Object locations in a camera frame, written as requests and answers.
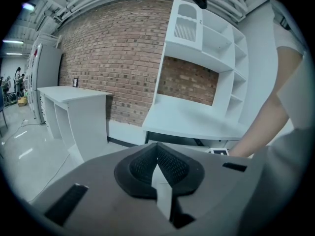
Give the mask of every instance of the small picture frame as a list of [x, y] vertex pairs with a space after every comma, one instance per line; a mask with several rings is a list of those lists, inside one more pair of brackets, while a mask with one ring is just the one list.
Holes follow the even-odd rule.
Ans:
[[211, 154], [217, 154], [217, 155], [227, 155], [229, 156], [229, 153], [227, 151], [226, 148], [223, 148], [223, 147], [219, 147], [219, 148], [216, 148], [216, 147], [212, 147], [210, 148], [210, 151], [209, 151]]
[[77, 87], [78, 87], [78, 80], [79, 80], [79, 78], [74, 78], [74, 79], [73, 79], [73, 84], [72, 84], [72, 86], [73, 86], [74, 88], [77, 88]]

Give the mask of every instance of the dark baseboard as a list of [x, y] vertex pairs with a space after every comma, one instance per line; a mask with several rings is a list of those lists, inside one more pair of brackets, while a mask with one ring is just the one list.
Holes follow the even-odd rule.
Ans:
[[127, 142], [123, 142], [123, 141], [111, 138], [111, 137], [107, 137], [107, 141], [115, 143], [115, 144], [119, 144], [121, 146], [125, 146], [125, 147], [128, 147], [128, 148], [137, 146], [136, 144], [130, 144], [130, 143], [127, 143]]

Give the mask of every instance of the white desk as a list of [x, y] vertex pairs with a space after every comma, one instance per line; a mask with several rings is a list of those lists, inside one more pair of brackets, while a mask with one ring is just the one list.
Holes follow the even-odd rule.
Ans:
[[63, 140], [79, 163], [105, 150], [106, 96], [111, 93], [73, 87], [38, 90], [48, 129], [55, 139]]
[[246, 128], [215, 118], [207, 105], [157, 95], [142, 128], [159, 134], [206, 140], [239, 140]]

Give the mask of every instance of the person's arm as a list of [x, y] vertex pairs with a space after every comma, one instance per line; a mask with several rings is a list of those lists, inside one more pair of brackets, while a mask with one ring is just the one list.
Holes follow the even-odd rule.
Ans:
[[299, 66], [303, 56], [289, 47], [279, 47], [277, 52], [278, 72], [275, 86], [248, 131], [229, 152], [231, 156], [248, 157], [252, 155], [255, 151], [267, 145], [289, 119], [281, 105], [277, 92]]

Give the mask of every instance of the brick wall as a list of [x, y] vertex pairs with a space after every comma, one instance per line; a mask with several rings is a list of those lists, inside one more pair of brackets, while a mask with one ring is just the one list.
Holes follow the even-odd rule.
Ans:
[[158, 93], [212, 106], [219, 74], [181, 59], [164, 57]]
[[173, 0], [123, 0], [92, 9], [62, 36], [59, 85], [113, 93], [106, 116], [141, 125], [151, 106]]

